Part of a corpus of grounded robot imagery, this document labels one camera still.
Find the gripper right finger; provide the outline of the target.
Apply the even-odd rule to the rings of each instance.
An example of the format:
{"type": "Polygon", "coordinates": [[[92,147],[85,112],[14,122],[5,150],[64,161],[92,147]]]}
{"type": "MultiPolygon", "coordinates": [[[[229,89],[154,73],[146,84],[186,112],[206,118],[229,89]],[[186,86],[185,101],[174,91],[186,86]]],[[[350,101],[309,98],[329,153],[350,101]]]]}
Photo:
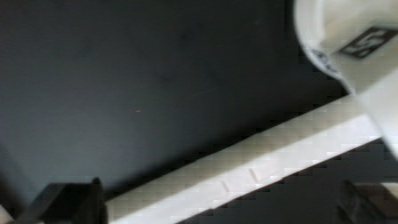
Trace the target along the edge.
{"type": "Polygon", "coordinates": [[[341,182],[334,224],[398,224],[398,183],[341,182]]]}

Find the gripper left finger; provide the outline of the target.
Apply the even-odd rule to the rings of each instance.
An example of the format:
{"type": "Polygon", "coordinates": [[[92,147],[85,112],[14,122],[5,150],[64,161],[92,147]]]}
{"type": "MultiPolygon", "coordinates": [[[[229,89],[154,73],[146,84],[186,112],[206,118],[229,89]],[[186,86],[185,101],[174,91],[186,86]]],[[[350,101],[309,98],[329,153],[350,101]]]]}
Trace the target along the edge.
{"type": "Polygon", "coordinates": [[[101,180],[51,183],[10,224],[108,224],[101,180]]]}

